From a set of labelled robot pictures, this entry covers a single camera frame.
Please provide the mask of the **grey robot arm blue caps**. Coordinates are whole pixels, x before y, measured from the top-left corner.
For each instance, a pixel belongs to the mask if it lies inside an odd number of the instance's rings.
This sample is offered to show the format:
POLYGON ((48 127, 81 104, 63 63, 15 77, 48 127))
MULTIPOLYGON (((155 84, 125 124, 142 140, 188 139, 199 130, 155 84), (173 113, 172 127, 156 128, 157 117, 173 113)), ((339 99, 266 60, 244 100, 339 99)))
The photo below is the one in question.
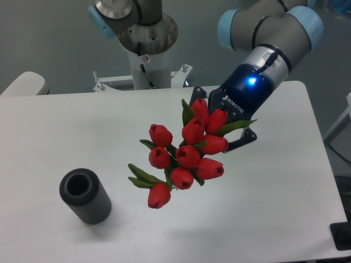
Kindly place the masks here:
MULTIPOLYGON (((313 1, 259 1, 220 17, 220 44, 245 50, 248 56, 209 93, 210 111, 227 111, 229 123, 252 118, 321 38, 324 26, 313 5, 313 1)), ((88 15, 104 37, 117 37, 128 53, 134 89, 184 84, 184 75, 171 75, 169 51, 177 41, 178 26, 163 12, 161 1, 95 1, 88 15)))

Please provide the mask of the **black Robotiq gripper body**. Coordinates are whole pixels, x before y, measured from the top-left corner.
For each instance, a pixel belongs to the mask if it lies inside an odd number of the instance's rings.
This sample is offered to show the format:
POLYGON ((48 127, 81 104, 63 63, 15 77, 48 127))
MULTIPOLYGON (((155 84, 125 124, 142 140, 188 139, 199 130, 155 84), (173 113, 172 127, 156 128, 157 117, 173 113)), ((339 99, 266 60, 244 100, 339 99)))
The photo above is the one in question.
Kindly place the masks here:
POLYGON ((274 89, 266 74, 258 73, 250 64, 241 64, 219 88, 210 92, 209 112, 227 111, 228 122, 249 121, 274 89))

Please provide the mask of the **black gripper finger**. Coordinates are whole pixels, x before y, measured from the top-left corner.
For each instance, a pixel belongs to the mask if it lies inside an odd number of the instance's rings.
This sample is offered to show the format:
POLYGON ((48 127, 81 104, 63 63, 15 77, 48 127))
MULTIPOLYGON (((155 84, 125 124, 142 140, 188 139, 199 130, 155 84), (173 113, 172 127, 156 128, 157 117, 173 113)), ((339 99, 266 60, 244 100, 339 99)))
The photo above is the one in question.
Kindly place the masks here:
POLYGON ((229 142, 228 148, 223 153, 229 153, 237 148, 243 147, 257 140, 257 134, 250 128, 243 128, 243 132, 239 139, 229 142))
POLYGON ((207 92, 200 86, 195 86, 190 98, 190 104, 193 104, 197 99, 208 99, 207 92))

